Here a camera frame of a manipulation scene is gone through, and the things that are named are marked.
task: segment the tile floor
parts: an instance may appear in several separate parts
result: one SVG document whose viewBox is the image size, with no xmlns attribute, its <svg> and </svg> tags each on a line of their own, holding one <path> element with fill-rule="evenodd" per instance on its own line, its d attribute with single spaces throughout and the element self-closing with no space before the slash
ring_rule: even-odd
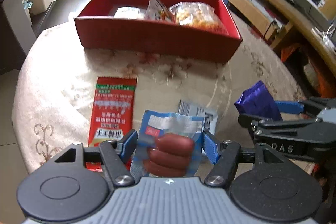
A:
<svg viewBox="0 0 336 224">
<path fill-rule="evenodd" d="M 46 28 L 74 18 L 89 0 L 58 0 Z M 16 202 L 16 188 L 27 176 L 21 153 L 16 143 L 11 112 L 19 71 L 0 75 L 0 222 L 19 224 L 24 216 Z"/>
</svg>

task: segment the screw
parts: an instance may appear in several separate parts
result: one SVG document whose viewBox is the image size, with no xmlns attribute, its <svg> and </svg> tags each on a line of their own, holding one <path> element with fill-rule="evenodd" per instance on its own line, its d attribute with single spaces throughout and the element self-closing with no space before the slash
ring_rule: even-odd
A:
<svg viewBox="0 0 336 224">
<path fill-rule="evenodd" d="M 127 185 L 132 182 L 132 178 L 129 175 L 121 175 L 115 178 L 115 182 L 120 185 Z"/>
<path fill-rule="evenodd" d="M 213 185 L 221 184 L 224 181 L 222 176 L 209 176 L 207 182 Z"/>
<path fill-rule="evenodd" d="M 167 184 L 173 184 L 175 181 L 174 180 L 172 180 L 172 179 L 167 179 L 166 181 L 165 181 L 165 183 L 167 183 Z"/>
</svg>

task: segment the purple snack package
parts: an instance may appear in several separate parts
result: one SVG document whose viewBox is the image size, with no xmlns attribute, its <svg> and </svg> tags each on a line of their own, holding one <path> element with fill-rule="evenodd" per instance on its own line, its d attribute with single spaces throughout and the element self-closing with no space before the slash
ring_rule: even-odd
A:
<svg viewBox="0 0 336 224">
<path fill-rule="evenodd" d="M 246 113 L 282 121 L 280 111 L 262 81 L 245 90 L 235 102 L 235 106 L 239 114 Z"/>
</svg>

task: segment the beige tablecloth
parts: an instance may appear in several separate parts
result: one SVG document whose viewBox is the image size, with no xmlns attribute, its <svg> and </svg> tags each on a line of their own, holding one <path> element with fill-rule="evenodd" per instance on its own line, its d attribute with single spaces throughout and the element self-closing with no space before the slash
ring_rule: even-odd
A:
<svg viewBox="0 0 336 224">
<path fill-rule="evenodd" d="M 298 100 L 302 91 L 273 51 L 233 15 L 243 37 L 225 64 L 136 52 L 86 50 L 73 22 L 45 30 L 20 71 L 12 121 L 28 172 L 73 141 L 87 144 L 98 76 L 137 77 L 133 128 L 145 109 L 177 111 L 180 99 L 218 112 L 220 140 L 253 143 L 237 122 L 234 102 L 243 90 L 262 80 L 276 100 Z M 215 48 L 204 49 L 215 51 Z"/>
</svg>

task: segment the open red cardboard box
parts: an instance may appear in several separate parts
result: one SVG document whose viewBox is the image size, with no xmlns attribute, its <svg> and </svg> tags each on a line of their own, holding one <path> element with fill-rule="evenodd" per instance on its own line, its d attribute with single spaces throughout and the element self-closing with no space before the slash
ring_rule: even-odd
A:
<svg viewBox="0 0 336 224">
<path fill-rule="evenodd" d="M 91 0 L 75 18 L 83 47 L 176 55 L 220 63 L 226 63 L 239 47 L 242 38 L 222 0 L 161 1 L 168 8 L 182 1 L 209 4 L 228 35 L 169 22 L 108 16 L 118 7 L 147 8 L 149 0 Z"/>
</svg>

